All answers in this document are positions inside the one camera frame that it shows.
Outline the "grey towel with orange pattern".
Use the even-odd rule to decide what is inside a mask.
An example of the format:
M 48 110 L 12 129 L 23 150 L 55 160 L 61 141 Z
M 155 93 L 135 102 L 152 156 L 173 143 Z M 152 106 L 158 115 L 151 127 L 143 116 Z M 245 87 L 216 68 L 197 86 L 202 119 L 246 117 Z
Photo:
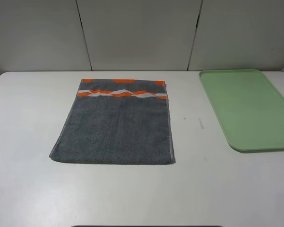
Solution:
M 175 163 L 166 83 L 82 79 L 50 158 L 72 164 Z

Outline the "light green plastic tray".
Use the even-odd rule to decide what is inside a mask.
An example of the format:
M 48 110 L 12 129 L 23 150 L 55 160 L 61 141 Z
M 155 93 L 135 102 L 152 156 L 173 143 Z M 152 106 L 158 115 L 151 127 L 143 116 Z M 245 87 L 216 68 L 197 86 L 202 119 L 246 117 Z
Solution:
M 200 82 L 231 148 L 284 151 L 284 96 L 258 70 L 205 70 Z

